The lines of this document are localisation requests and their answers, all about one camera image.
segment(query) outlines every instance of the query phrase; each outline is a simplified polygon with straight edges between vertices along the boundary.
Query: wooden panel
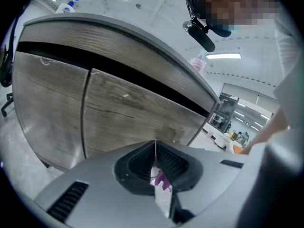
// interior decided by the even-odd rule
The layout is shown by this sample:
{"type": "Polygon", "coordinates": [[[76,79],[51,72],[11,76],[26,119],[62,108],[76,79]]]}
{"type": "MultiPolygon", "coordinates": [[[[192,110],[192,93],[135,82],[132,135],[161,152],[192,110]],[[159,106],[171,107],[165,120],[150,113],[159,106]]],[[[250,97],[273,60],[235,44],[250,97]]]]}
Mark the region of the wooden panel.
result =
{"type": "Polygon", "coordinates": [[[130,82],[93,69],[85,95],[88,155],[146,140],[188,144],[205,118],[130,82]]]}
{"type": "Polygon", "coordinates": [[[98,25],[73,21],[41,22],[26,26],[20,41],[54,43],[94,52],[166,84],[208,112],[215,103],[202,82],[185,70],[190,64],[184,68],[172,64],[138,40],[98,25]]]}
{"type": "Polygon", "coordinates": [[[33,151],[62,170],[84,159],[81,100],[88,71],[16,52],[13,94],[23,132],[33,151]]]}

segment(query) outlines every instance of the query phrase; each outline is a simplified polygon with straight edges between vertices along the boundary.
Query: black device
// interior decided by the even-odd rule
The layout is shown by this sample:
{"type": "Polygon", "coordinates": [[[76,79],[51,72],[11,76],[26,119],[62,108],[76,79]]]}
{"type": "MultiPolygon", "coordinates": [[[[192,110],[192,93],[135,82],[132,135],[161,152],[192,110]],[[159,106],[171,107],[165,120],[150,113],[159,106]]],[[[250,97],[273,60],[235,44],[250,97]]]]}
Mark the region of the black device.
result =
{"type": "Polygon", "coordinates": [[[186,0],[187,8],[190,14],[190,21],[183,23],[183,28],[207,51],[213,52],[215,45],[208,37],[208,31],[212,30],[221,37],[229,37],[231,31],[221,29],[218,25],[212,24],[211,13],[203,0],[186,0]]]}

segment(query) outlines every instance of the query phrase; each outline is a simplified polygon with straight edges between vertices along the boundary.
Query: curved reception desk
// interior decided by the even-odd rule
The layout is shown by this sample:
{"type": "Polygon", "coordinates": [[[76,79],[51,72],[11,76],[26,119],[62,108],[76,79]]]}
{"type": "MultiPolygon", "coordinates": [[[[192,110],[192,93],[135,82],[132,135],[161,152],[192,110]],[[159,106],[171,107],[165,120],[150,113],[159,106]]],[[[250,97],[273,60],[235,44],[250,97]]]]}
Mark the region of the curved reception desk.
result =
{"type": "Polygon", "coordinates": [[[13,95],[33,151],[61,170],[146,140],[189,145],[219,103],[201,75],[156,37],[82,13],[24,25],[13,95]]]}

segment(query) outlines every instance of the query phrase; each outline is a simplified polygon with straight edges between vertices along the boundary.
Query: white wall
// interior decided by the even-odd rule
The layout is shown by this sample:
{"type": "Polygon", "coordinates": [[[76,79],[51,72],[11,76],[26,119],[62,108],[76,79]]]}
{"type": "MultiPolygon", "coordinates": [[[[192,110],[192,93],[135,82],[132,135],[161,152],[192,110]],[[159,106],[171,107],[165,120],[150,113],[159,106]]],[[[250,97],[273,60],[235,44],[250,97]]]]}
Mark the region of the white wall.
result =
{"type": "MultiPolygon", "coordinates": [[[[41,17],[41,16],[45,16],[45,15],[49,15],[49,14],[51,14],[51,13],[49,11],[45,10],[44,8],[42,8],[41,6],[39,6],[33,2],[31,2],[29,4],[29,6],[24,11],[22,16],[19,18],[16,29],[15,29],[14,51],[16,50],[16,45],[17,45],[19,37],[21,35],[22,29],[23,29],[23,24],[31,19],[35,19],[37,17],[41,17]]],[[[9,40],[10,40],[10,31],[11,31],[11,27],[6,34],[1,47],[6,45],[6,47],[8,48],[9,40]]]]}
{"type": "Polygon", "coordinates": [[[214,92],[217,94],[217,96],[220,96],[220,93],[222,93],[222,89],[224,87],[224,82],[209,77],[209,75],[207,74],[207,72],[204,69],[201,72],[201,75],[204,77],[204,79],[207,81],[207,83],[211,86],[211,88],[214,90],[214,92]]]}
{"type": "Polygon", "coordinates": [[[239,86],[245,89],[249,89],[255,92],[258,92],[262,95],[266,95],[272,99],[275,99],[275,96],[273,94],[274,87],[263,84],[261,82],[253,81],[250,79],[240,78],[240,77],[234,77],[234,76],[225,76],[225,75],[214,75],[214,74],[208,74],[208,78],[214,79],[226,84],[239,86]]]}
{"type": "Polygon", "coordinates": [[[240,99],[251,102],[259,107],[266,109],[271,113],[276,113],[280,105],[277,101],[265,97],[258,92],[248,90],[246,88],[241,88],[235,85],[224,84],[223,93],[239,97],[240,99]]]}
{"type": "Polygon", "coordinates": [[[256,104],[253,104],[253,103],[251,103],[249,101],[246,101],[244,99],[239,99],[238,102],[241,103],[241,104],[243,104],[243,105],[245,105],[245,106],[247,106],[247,107],[249,107],[249,108],[251,108],[252,110],[260,112],[261,114],[263,114],[265,116],[268,116],[269,118],[271,117],[272,112],[270,112],[270,111],[268,111],[268,110],[266,110],[266,109],[264,109],[264,108],[262,108],[262,107],[260,107],[260,106],[258,106],[256,104]]]}
{"type": "Polygon", "coordinates": [[[230,131],[235,130],[236,133],[238,132],[247,132],[249,135],[249,140],[246,142],[246,145],[254,139],[254,137],[257,135],[258,131],[252,129],[251,127],[248,127],[244,125],[241,121],[235,119],[234,117],[231,119],[231,128],[230,131]]]}

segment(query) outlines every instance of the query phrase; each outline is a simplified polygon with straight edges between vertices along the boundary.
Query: pink bottle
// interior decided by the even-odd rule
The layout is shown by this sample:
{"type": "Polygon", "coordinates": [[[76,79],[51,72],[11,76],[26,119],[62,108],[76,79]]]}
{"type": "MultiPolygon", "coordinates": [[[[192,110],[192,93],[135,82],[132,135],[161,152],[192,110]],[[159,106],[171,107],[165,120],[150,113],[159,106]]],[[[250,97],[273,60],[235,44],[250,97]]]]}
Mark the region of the pink bottle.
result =
{"type": "Polygon", "coordinates": [[[191,59],[190,64],[198,71],[199,74],[203,75],[203,71],[206,65],[205,60],[203,59],[206,54],[205,50],[200,50],[200,54],[197,57],[191,59]]]}

